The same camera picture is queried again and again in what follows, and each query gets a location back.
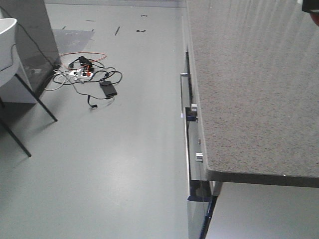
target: power strip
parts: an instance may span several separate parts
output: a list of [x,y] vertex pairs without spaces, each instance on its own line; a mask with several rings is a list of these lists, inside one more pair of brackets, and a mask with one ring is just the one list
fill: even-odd
[[81,80],[82,82],[84,82],[84,81],[91,80],[92,77],[93,77],[93,73],[92,72],[88,72],[88,71],[82,71],[81,69],[77,69],[77,70],[71,71],[69,76],[75,77],[76,79]]

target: black cable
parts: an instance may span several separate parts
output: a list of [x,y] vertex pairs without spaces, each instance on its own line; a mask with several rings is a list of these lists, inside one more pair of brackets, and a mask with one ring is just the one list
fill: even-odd
[[[0,6],[0,8],[11,18],[14,18],[11,16],[10,13],[8,13],[7,10],[5,10],[2,6]],[[55,66],[51,63],[51,61],[45,56],[45,54],[41,51],[39,45],[35,42],[35,40],[33,40],[33,38],[30,36],[30,34],[25,30],[24,26],[22,26],[19,22],[17,23],[25,32],[25,34],[30,38],[30,40],[34,43],[34,45],[36,46],[36,48],[39,50],[39,52],[42,54],[42,56],[46,59],[46,61],[54,68]]]
[[1,69],[0,72],[1,72],[1,71],[4,71],[5,69],[8,69],[8,68],[11,67],[11,66],[13,66],[13,64],[14,64],[14,62],[13,62],[13,47],[14,47],[14,46],[16,46],[16,44],[13,44],[13,45],[11,46],[11,50],[10,50],[10,52],[11,52],[11,64],[10,64],[9,66],[6,66],[6,67],[4,67],[3,69]]

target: gray floor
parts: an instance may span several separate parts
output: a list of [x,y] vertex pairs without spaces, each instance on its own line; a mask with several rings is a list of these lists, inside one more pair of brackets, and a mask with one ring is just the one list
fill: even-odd
[[[106,53],[124,77],[114,101],[92,100],[96,110],[72,87],[45,92],[57,123],[39,105],[1,111],[32,157],[0,129],[0,238],[187,238],[179,10],[47,9],[52,28],[94,30],[84,50]],[[78,89],[103,96],[98,85]]]

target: countertop edge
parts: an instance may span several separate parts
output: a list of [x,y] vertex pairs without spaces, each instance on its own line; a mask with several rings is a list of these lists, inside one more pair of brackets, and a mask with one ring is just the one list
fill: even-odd
[[219,171],[209,170],[208,168],[206,169],[205,174],[208,181],[265,184],[265,185],[277,185],[277,186],[310,187],[310,188],[319,187],[319,177],[219,172]]

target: black metal leg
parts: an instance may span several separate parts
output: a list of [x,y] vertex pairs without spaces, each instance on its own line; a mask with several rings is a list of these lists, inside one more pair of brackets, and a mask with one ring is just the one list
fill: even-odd
[[38,96],[35,95],[35,93],[30,89],[30,87],[23,81],[23,79],[18,75],[15,74],[17,79],[23,84],[23,86],[30,92],[30,94],[38,101],[38,103],[45,109],[45,111],[52,117],[52,119],[57,122],[57,118],[51,113],[51,111],[44,105],[44,103],[39,99]]
[[30,152],[24,147],[24,145],[21,143],[21,141],[15,136],[15,134],[11,131],[8,125],[0,118],[0,124],[5,128],[6,131],[12,136],[12,138],[16,141],[16,143],[23,149],[23,151],[28,155],[28,157],[31,157]]
[[2,99],[1,99],[1,97],[0,97],[0,106],[1,106],[2,108],[5,107],[5,106],[4,106],[4,103],[3,103]]

